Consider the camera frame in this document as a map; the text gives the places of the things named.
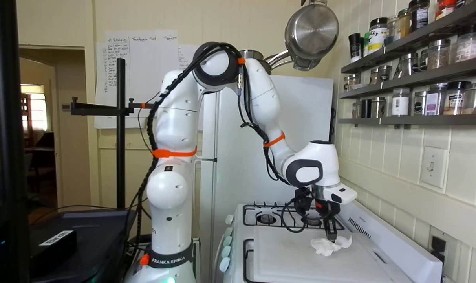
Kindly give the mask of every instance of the wall shelf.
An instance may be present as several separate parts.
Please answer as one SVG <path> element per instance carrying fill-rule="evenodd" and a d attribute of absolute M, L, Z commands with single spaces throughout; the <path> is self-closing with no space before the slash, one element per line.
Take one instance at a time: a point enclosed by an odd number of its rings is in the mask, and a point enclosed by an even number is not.
<path fill-rule="evenodd" d="M 445 38 L 450 35 L 455 35 L 458 24 L 472 24 L 476 23 L 476 0 L 471 4 L 460 7 L 452 15 L 438 19 L 413 34 L 405 37 L 400 41 L 394 41 L 389 46 L 384 46 L 383 49 L 362 57 L 361 60 L 347 65 L 342 68 L 343 74 L 350 73 L 361 73 L 364 70 L 373 68 L 380 63 L 398 59 L 402 54 L 416 51 L 422 46 L 425 46 L 428 41 Z"/>
<path fill-rule="evenodd" d="M 436 84 L 436 82 L 447 82 L 450 79 L 458 79 L 463 76 L 476 76 L 476 60 L 461 62 L 455 65 L 449 65 L 445 68 L 439 70 L 428 70 L 422 73 L 416 73 L 413 76 L 398 79 L 398 81 L 387 81 L 381 82 L 380 85 L 369 85 L 358 90 L 350 90 L 342 93 L 340 100 L 354 100 L 354 98 L 367 98 L 375 96 L 381 93 L 391 93 L 392 89 L 403 89 L 403 87 L 417 87 L 417 85 L 427 85 L 427 84 Z"/>
<path fill-rule="evenodd" d="M 339 118 L 339 125 L 354 126 L 433 126 L 433 128 L 453 128 L 472 126 L 476 128 L 474 115 L 452 115 L 452 117 L 383 117 L 383 118 Z"/>

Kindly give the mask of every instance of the white stove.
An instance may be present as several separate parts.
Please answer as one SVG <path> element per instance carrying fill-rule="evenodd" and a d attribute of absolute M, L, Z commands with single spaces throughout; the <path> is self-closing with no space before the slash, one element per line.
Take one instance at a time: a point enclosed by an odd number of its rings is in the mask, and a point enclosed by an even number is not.
<path fill-rule="evenodd" d="M 306 224 L 282 205 L 238 205 L 216 258 L 219 283 L 439 283 L 441 263 L 358 203 L 340 206 L 337 235 L 351 246 L 325 258 L 310 239 L 325 236 L 314 210 Z"/>

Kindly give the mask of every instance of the stove burner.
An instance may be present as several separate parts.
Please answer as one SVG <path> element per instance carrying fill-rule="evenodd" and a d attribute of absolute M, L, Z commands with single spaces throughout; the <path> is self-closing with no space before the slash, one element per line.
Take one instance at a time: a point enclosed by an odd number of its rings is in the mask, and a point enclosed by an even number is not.
<path fill-rule="evenodd" d="M 271 214 L 257 214 L 255 222 L 263 224 L 263 225 L 273 225 L 276 219 Z"/>
<path fill-rule="evenodd" d="M 321 227 L 321 219 L 318 216 L 306 214 L 303 222 L 306 227 Z"/>

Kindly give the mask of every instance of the spice jar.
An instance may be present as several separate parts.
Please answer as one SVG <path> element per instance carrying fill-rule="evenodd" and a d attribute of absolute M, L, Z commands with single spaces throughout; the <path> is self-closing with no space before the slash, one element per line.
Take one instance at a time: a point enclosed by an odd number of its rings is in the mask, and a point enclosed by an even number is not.
<path fill-rule="evenodd" d="M 378 85 L 380 84 L 380 74 L 378 74 L 378 68 L 373 68 L 369 71 L 369 85 Z"/>
<path fill-rule="evenodd" d="M 471 85 L 469 95 L 464 100 L 463 114 L 472 114 L 476 109 L 476 84 Z"/>
<path fill-rule="evenodd" d="M 447 65 L 449 46 L 449 40 L 431 41 L 427 46 L 427 70 L 438 70 Z"/>
<path fill-rule="evenodd" d="M 372 117 L 372 101 L 370 100 L 361 100 L 359 101 L 359 117 L 361 118 L 370 118 Z"/>
<path fill-rule="evenodd" d="M 425 117 L 425 96 L 427 92 L 414 92 L 411 98 L 411 115 Z"/>
<path fill-rule="evenodd" d="M 381 65 L 378 67 L 378 82 L 387 82 L 391 79 L 392 67 Z"/>
<path fill-rule="evenodd" d="M 394 79 L 402 79 L 413 74 L 413 63 L 416 62 L 416 54 L 406 54 L 398 59 L 398 65 L 394 73 Z"/>
<path fill-rule="evenodd" d="M 351 103 L 351 118 L 361 118 L 361 101 L 353 101 Z"/>
<path fill-rule="evenodd" d="M 464 26 L 458 32 L 455 63 L 476 59 L 476 24 Z"/>
<path fill-rule="evenodd" d="M 361 82 L 361 76 L 359 74 L 348 74 L 343 78 L 343 90 L 351 90 L 353 85 Z"/>
<path fill-rule="evenodd" d="M 455 10 L 456 0 L 439 0 L 436 19 L 441 19 L 447 15 L 450 15 Z"/>
<path fill-rule="evenodd" d="M 372 118 L 381 118 L 384 115 L 384 98 L 372 98 L 370 100 L 370 115 Z"/>
<path fill-rule="evenodd" d="M 409 16 L 408 10 L 402 10 L 397 13 L 394 32 L 392 32 L 392 41 L 398 41 L 405 38 L 409 34 Z"/>
<path fill-rule="evenodd" d="M 445 84 L 434 84 L 427 90 L 423 111 L 427 117 L 436 117 L 441 114 L 444 89 Z"/>
<path fill-rule="evenodd" d="M 351 34 L 348 37 L 348 56 L 350 56 L 350 63 L 354 63 L 362 57 L 362 46 L 361 46 L 359 34 Z"/>
<path fill-rule="evenodd" d="M 369 45 L 367 54 L 373 54 L 375 51 L 381 49 L 383 41 L 387 38 L 387 18 L 376 18 L 369 24 Z"/>
<path fill-rule="evenodd" d="M 461 115 L 467 96 L 469 82 L 449 82 L 445 85 L 442 115 Z"/>
<path fill-rule="evenodd" d="M 409 8 L 409 30 L 419 30 L 428 23 L 428 0 L 411 0 Z"/>
<path fill-rule="evenodd" d="M 409 104 L 409 90 L 408 89 L 394 89 L 392 90 L 392 117 L 406 117 Z"/>

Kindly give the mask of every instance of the white refrigerator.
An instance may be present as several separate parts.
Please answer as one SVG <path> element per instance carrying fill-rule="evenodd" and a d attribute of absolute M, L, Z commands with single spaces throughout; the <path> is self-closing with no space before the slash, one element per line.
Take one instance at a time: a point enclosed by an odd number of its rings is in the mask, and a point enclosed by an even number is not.
<path fill-rule="evenodd" d="M 271 76 L 271 81 L 281 101 L 279 123 L 288 147 L 301 150 L 310 140 L 328 140 L 332 81 L 284 76 Z M 295 189 L 268 178 L 262 140 L 252 129 L 240 128 L 235 93 L 222 90 L 207 96 L 202 109 L 197 282 L 210 282 L 226 216 L 238 203 L 285 203 Z"/>

